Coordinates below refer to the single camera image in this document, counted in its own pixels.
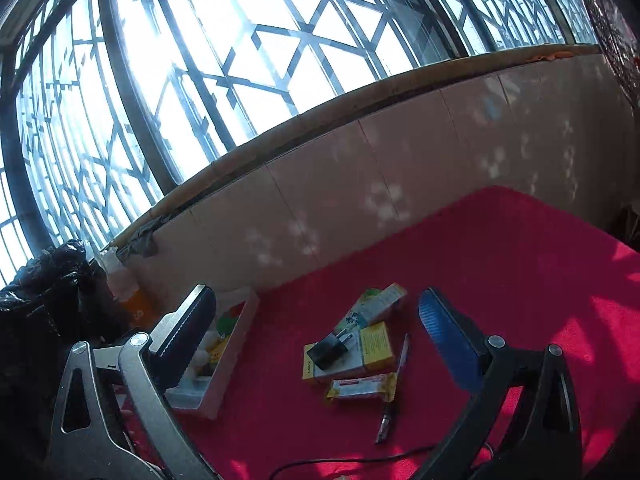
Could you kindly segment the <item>black power adapter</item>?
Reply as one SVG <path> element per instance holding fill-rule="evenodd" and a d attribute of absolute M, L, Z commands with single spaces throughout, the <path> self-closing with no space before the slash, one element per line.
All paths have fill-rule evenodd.
<path fill-rule="evenodd" d="M 337 334 L 329 333 L 306 351 L 307 356 L 320 370 L 327 370 L 349 352 L 348 343 L 353 336 L 353 330 L 341 330 Z"/>

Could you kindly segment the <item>yellow white medicine box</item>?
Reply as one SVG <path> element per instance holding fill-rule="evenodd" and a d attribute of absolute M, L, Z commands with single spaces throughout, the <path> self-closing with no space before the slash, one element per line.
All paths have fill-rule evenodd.
<path fill-rule="evenodd" d="M 307 352 L 314 344 L 306 344 L 303 355 L 304 382 L 330 382 L 332 379 L 360 377 L 377 370 L 390 370 L 395 356 L 385 322 L 354 330 L 346 341 L 348 351 L 326 370 L 319 368 Z"/>

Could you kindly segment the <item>orange white bottle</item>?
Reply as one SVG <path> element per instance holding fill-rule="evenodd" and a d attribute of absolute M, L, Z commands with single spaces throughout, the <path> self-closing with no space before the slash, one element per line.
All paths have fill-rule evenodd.
<path fill-rule="evenodd" d="M 134 272 L 119 260 L 114 247 L 100 252 L 98 261 L 112 296 L 128 313 L 132 325 L 149 333 L 158 319 L 151 296 L 139 284 Z"/>

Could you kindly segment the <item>red bed blanket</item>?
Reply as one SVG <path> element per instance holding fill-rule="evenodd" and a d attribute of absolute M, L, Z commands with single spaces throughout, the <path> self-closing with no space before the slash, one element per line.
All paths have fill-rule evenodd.
<path fill-rule="evenodd" d="M 378 443 L 383 399 L 306 382 L 303 351 L 390 284 L 405 365 Z M 638 254 L 494 186 L 263 292 L 218 415 L 178 424 L 224 479 L 613 479 L 638 407 Z"/>

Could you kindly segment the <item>dark pen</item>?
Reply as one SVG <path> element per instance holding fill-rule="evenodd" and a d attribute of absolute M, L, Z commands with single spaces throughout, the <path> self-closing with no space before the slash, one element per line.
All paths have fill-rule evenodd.
<path fill-rule="evenodd" d="M 399 384 L 401 373 L 405 368 L 408 352 L 410 346 L 410 337 L 408 334 L 405 334 L 404 340 L 402 341 L 402 347 L 400 352 L 400 358 L 396 367 L 396 387 L 395 387 L 395 395 L 393 400 L 386 404 L 384 408 L 382 419 L 380 422 L 380 426 L 378 426 L 378 433 L 376 434 L 375 444 L 380 445 L 387 440 L 388 434 L 390 433 L 390 427 L 393 426 L 394 419 L 398 412 L 399 405 Z"/>

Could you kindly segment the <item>white cardboard storage box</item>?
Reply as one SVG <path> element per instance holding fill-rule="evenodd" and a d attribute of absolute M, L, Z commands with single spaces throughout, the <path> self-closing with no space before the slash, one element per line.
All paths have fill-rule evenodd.
<path fill-rule="evenodd" d="M 250 287 L 223 292 L 180 382 L 165 392 L 180 414 L 215 419 L 255 317 L 259 298 Z"/>

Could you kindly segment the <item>black plastic bag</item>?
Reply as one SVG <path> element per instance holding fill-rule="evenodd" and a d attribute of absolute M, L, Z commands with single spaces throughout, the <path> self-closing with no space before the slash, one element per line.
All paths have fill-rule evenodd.
<path fill-rule="evenodd" d="M 69 240 L 29 260 L 1 289 L 1 477 L 42 479 L 58 385 L 77 341 L 110 344 L 130 317 L 105 273 Z"/>

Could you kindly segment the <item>window metal grille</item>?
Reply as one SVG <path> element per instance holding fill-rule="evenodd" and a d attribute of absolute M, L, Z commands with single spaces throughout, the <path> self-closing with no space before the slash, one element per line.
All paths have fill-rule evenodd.
<path fill-rule="evenodd" d="M 1 0 L 2 282 L 349 91 L 596 40 L 582 0 Z"/>

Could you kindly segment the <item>white blue medicine box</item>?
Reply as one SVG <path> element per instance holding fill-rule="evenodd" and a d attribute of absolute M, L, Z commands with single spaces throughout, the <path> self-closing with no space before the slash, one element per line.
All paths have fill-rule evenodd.
<path fill-rule="evenodd" d="M 393 283 L 384 289 L 367 289 L 347 311 L 334 329 L 334 335 L 349 332 L 355 328 L 366 328 L 385 320 L 408 292 L 399 284 Z"/>

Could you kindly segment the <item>yellow red snack packet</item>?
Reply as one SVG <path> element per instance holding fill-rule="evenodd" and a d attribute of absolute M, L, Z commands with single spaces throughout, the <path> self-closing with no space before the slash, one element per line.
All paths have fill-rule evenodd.
<path fill-rule="evenodd" d="M 397 374 L 395 372 L 369 377 L 335 379 L 326 393 L 328 400 L 380 399 L 390 403 L 395 399 Z"/>

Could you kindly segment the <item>orange cloth on sill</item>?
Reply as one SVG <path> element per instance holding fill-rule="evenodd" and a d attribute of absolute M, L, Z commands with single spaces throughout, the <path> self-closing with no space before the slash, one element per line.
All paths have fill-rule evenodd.
<path fill-rule="evenodd" d="M 546 54 L 537 54 L 531 56 L 526 60 L 526 63 L 554 62 L 559 60 L 566 60 L 567 58 L 574 58 L 574 56 L 575 53 L 570 50 L 559 50 Z"/>

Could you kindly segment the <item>grey cloth on sill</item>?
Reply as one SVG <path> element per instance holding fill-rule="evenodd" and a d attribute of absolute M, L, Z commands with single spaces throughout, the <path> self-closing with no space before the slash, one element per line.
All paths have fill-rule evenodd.
<path fill-rule="evenodd" d="M 130 239 L 116 250 L 120 262 L 126 262 L 131 256 L 150 258 L 158 253 L 154 233 L 171 219 L 169 214 L 146 222 L 134 231 Z"/>

